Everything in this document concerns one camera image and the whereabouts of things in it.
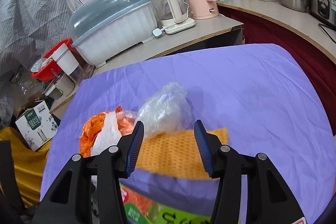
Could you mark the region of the green drink carton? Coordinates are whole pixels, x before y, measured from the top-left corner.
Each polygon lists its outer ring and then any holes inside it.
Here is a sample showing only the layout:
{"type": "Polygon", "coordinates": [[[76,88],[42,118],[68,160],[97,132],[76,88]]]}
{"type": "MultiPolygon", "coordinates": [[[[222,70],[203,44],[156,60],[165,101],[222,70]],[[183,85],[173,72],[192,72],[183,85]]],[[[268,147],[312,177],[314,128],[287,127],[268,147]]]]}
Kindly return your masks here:
{"type": "Polygon", "coordinates": [[[191,224],[210,223],[210,217],[191,214],[163,204],[154,202],[139,193],[129,189],[123,184],[121,195],[129,223],[152,224],[191,224]]]}

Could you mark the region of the white tissue paper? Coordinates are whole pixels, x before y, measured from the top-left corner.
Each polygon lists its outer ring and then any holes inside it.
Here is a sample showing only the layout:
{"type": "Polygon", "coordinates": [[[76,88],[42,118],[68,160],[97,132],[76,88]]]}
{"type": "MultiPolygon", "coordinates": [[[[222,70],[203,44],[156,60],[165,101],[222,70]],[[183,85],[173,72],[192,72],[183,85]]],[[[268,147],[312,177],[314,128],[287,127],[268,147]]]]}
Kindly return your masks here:
{"type": "Polygon", "coordinates": [[[99,155],[110,146],[117,145],[121,137],[122,135],[118,129],[116,112],[108,112],[105,115],[102,130],[96,136],[93,147],[91,148],[91,155],[99,155]]]}

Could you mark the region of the orange printed plastic wrapper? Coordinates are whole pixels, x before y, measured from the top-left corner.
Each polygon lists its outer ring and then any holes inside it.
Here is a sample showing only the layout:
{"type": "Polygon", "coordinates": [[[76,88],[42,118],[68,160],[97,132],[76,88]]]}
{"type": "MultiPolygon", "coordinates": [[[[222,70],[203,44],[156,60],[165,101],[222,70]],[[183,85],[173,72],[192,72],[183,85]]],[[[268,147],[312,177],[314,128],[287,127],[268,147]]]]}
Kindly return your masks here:
{"type": "MultiPolygon", "coordinates": [[[[123,110],[121,106],[118,106],[114,111],[116,112],[118,129],[120,130],[121,135],[124,136],[131,134],[134,128],[136,113],[128,110],[123,110]]],[[[105,111],[94,115],[88,121],[86,121],[84,126],[82,127],[82,134],[79,138],[79,142],[80,154],[83,157],[92,156],[91,148],[93,147],[96,136],[102,130],[105,115],[108,112],[112,111],[105,111]]]]}

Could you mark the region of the clear plastic bag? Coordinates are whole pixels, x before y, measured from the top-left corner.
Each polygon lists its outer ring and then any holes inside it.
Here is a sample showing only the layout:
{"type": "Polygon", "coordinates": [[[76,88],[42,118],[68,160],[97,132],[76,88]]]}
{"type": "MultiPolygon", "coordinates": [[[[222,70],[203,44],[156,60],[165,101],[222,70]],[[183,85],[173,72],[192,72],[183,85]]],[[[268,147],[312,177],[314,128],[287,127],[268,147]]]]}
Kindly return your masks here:
{"type": "Polygon", "coordinates": [[[186,97],[186,89],[176,82],[166,84],[149,97],[138,110],[136,118],[143,123],[144,138],[186,129],[192,118],[186,97]]]}

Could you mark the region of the yellow cloth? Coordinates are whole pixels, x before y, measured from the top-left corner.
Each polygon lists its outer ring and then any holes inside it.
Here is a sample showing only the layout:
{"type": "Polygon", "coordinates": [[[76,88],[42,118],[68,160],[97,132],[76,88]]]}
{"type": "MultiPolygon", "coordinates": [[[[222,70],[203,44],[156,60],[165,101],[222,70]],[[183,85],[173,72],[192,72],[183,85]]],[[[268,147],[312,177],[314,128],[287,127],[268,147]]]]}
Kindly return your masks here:
{"type": "Polygon", "coordinates": [[[31,207],[40,199],[43,172],[52,141],[33,151],[23,144],[21,134],[12,127],[1,129],[1,140],[10,141],[18,189],[25,207],[31,207]]]}

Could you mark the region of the white green cardboard box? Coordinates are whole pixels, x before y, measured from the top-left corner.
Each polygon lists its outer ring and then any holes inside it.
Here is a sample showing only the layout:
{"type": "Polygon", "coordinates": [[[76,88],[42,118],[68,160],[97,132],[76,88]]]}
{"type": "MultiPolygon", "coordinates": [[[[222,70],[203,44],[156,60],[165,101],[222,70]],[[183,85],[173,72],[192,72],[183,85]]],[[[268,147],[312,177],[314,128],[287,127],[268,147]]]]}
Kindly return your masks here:
{"type": "Polygon", "coordinates": [[[58,124],[50,114],[45,100],[34,102],[32,107],[22,109],[22,113],[18,115],[15,124],[23,139],[33,151],[38,150],[51,140],[58,130],[58,124]]]}

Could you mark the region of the purple table cloth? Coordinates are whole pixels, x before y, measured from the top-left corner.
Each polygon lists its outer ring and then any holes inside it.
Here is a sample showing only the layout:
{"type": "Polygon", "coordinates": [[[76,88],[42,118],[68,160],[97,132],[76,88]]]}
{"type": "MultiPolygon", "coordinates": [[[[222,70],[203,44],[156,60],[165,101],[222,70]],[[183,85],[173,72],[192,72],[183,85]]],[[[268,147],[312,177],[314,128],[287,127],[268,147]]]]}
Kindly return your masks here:
{"type": "Polygon", "coordinates": [[[84,123],[117,106],[137,111],[165,84],[187,91],[192,119],[207,131],[225,127],[238,153],[268,155],[295,195],[308,223],[334,194],[335,144],[313,85],[284,48],[247,44],[160,57],[83,81],[51,142],[45,194],[79,150],[84,123]]]}

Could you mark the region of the orange foam fruit net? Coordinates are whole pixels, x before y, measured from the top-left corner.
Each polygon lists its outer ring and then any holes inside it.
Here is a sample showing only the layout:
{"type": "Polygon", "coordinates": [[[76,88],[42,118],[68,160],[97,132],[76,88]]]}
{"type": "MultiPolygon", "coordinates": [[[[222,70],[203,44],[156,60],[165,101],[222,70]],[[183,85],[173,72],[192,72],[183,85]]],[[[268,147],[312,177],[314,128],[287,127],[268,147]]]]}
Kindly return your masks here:
{"type": "Polygon", "coordinates": [[[187,180],[209,180],[193,130],[161,133],[142,142],[136,169],[187,180]]]}

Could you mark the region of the red plastic basin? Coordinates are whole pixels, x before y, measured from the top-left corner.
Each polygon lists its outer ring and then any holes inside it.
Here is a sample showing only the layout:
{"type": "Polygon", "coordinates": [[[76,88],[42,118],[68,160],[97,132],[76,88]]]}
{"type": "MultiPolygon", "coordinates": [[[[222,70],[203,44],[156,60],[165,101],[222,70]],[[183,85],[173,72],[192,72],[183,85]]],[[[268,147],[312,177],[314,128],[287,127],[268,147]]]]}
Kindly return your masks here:
{"type": "MultiPolygon", "coordinates": [[[[59,48],[61,47],[62,44],[65,44],[69,49],[71,48],[72,44],[72,39],[71,38],[66,38],[57,44],[55,44],[44,56],[43,58],[49,59],[52,54],[59,48]]],[[[54,71],[57,75],[62,71],[60,66],[57,65],[57,63],[51,59],[48,64],[43,67],[40,71],[38,72],[31,72],[31,77],[38,79],[43,82],[49,82],[55,78],[55,75],[53,74],[54,71]]]]}

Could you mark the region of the red velvet counter skirt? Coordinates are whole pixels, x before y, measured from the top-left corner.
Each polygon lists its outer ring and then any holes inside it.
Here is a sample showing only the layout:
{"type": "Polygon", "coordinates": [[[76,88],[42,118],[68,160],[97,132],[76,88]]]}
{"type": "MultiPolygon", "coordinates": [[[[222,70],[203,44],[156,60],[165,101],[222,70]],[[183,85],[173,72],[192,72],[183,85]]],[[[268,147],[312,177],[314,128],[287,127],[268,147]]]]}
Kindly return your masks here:
{"type": "Polygon", "coordinates": [[[315,88],[335,134],[335,63],[307,40],[276,23],[223,6],[219,7],[219,12],[244,24],[247,44],[273,43],[292,55],[315,88]]]}

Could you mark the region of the white cup with lid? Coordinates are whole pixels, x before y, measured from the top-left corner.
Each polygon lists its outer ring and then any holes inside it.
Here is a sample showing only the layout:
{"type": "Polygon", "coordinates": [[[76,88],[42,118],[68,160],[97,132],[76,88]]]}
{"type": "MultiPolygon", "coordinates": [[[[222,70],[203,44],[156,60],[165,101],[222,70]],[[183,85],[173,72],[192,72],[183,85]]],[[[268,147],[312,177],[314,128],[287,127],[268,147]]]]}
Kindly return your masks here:
{"type": "Polygon", "coordinates": [[[74,55],[65,43],[52,53],[51,57],[68,76],[71,75],[79,66],[78,61],[75,59],[74,55]]]}

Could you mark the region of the lidded white dish rack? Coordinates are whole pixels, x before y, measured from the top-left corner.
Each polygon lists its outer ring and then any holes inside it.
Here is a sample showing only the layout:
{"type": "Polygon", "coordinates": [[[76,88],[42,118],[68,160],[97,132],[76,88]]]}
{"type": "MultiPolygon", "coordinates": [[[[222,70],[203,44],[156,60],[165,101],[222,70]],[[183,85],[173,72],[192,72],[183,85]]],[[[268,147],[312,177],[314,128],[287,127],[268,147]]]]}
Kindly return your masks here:
{"type": "Polygon", "coordinates": [[[69,21],[72,47],[95,67],[150,41],[157,26],[151,0],[90,0],[69,21]]]}

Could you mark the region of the grey patterned curtain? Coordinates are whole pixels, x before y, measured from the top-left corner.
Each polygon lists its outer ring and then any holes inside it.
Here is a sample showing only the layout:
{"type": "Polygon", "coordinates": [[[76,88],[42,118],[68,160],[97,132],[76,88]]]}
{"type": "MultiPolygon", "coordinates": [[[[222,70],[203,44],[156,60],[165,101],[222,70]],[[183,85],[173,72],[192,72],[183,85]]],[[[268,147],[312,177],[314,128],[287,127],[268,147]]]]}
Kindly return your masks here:
{"type": "Polygon", "coordinates": [[[68,20],[79,0],[1,0],[1,77],[30,69],[69,36],[68,20]]]}

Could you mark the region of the glass electric kettle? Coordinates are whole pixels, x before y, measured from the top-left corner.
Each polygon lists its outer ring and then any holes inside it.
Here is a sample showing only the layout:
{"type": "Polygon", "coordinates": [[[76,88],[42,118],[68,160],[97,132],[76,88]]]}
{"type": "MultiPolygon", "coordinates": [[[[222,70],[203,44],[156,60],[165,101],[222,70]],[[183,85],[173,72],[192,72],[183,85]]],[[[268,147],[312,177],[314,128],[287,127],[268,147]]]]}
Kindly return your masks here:
{"type": "Polygon", "coordinates": [[[189,5],[184,0],[151,0],[161,28],[153,31],[155,37],[163,32],[173,35],[178,32],[193,28],[195,20],[189,17],[189,5]]]}

